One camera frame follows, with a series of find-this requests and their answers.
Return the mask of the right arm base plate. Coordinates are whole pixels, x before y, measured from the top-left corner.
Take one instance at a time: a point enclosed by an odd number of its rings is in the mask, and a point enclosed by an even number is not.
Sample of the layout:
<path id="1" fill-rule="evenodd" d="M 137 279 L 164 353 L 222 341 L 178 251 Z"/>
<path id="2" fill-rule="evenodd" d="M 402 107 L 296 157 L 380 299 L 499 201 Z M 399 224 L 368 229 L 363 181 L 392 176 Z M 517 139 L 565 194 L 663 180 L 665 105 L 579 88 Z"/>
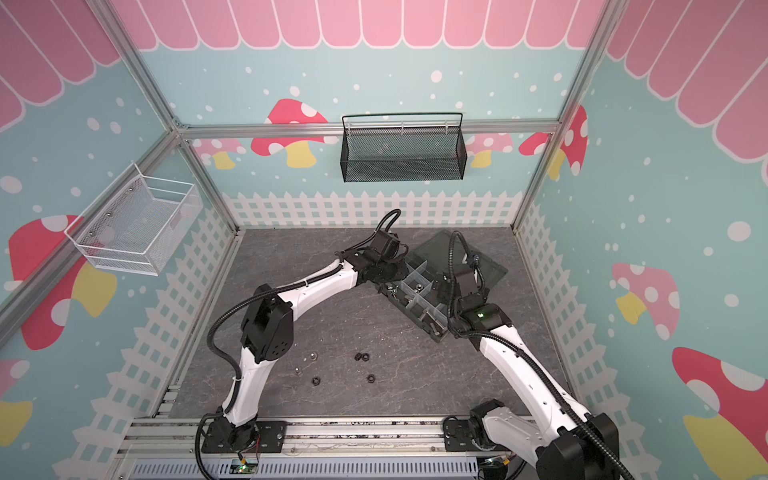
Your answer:
<path id="1" fill-rule="evenodd" d="M 441 429 L 444 448 L 448 452 L 492 452 L 498 450 L 495 444 L 483 436 L 477 423 L 469 417 L 447 416 L 442 420 Z"/>

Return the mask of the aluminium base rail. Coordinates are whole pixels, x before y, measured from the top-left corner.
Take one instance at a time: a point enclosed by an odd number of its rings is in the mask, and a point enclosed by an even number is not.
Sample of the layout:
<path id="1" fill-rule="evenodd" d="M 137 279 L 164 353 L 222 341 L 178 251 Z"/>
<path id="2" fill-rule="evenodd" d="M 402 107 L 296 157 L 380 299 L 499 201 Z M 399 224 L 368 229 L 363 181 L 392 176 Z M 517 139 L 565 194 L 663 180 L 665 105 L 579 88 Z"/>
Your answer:
<path id="1" fill-rule="evenodd" d="M 286 418 L 278 457 L 446 456 L 441 416 Z M 193 456 L 196 419 L 135 420 L 119 458 Z"/>

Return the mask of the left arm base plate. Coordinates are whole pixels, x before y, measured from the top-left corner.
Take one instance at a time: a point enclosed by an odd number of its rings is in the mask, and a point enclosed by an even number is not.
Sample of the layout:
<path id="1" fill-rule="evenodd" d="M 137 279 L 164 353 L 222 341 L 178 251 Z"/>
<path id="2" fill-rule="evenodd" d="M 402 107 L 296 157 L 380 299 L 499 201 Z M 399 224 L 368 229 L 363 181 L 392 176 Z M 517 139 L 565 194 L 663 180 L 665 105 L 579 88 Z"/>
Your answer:
<path id="1" fill-rule="evenodd" d="M 204 429 L 202 452 L 280 453 L 286 439 L 285 421 L 252 420 L 233 427 L 226 418 L 217 418 Z"/>

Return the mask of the silver washers cluster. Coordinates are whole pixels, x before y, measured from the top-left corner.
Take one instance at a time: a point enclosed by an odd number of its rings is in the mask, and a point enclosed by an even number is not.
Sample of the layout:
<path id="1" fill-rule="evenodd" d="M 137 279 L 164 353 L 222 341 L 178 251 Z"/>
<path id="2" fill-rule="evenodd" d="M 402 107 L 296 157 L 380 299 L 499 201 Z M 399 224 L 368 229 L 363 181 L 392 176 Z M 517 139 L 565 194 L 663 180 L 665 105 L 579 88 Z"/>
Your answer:
<path id="1" fill-rule="evenodd" d="M 302 357 L 293 368 L 293 372 L 296 376 L 311 375 L 318 362 L 318 356 L 315 352 L 310 352 L 308 355 Z"/>

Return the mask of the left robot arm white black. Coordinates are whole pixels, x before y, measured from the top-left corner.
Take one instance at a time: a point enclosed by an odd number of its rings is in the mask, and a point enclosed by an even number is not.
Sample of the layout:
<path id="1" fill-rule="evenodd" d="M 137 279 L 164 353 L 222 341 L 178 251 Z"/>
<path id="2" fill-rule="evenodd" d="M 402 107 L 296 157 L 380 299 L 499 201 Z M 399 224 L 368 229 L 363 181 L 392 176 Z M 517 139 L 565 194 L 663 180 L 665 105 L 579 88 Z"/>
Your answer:
<path id="1" fill-rule="evenodd" d="M 256 445 L 261 395 L 274 364 L 293 346 L 294 322 L 303 314 L 359 285 L 386 285 L 406 276 L 408 247 L 391 231 L 400 215 L 398 208 L 387 212 L 372 234 L 338 251 L 335 260 L 316 273 L 280 287 L 259 286 L 251 297 L 231 307 L 209 327 L 207 348 L 233 368 L 234 376 L 222 405 L 201 420 L 200 431 L 208 439 L 235 452 Z M 215 336 L 241 310 L 245 314 L 240 326 L 240 358 L 236 360 L 216 345 Z"/>

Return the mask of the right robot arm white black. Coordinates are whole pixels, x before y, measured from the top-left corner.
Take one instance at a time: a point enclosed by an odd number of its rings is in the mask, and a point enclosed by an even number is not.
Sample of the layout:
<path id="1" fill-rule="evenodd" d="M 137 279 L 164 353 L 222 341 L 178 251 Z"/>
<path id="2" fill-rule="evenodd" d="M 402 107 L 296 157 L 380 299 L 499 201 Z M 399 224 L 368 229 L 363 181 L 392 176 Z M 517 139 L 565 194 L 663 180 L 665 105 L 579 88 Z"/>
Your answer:
<path id="1" fill-rule="evenodd" d="M 592 413 L 546 371 L 506 313 L 488 302 L 478 267 L 450 265 L 442 285 L 450 332 L 469 340 L 501 372 L 532 416 L 524 421 L 500 402 L 486 402 L 471 415 L 479 444 L 510 450 L 541 479 L 632 478 L 620 459 L 616 424 Z"/>

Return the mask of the dark green compartment organizer box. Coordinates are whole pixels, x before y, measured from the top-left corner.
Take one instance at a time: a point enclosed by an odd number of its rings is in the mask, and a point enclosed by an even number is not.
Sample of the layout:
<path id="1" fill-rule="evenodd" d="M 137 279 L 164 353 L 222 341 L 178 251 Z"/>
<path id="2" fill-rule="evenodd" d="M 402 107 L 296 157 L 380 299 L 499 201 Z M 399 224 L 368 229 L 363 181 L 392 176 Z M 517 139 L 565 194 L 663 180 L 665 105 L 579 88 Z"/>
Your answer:
<path id="1" fill-rule="evenodd" d="M 442 230 L 405 257 L 407 276 L 386 284 L 379 291 L 410 321 L 439 343 L 453 328 L 467 330 L 486 322 L 493 309 L 486 303 L 461 315 L 448 315 L 437 299 L 435 283 L 439 273 L 454 273 L 461 265 L 476 266 L 483 274 L 486 302 L 490 289 L 507 274 L 507 269 L 469 245 L 458 232 Z"/>

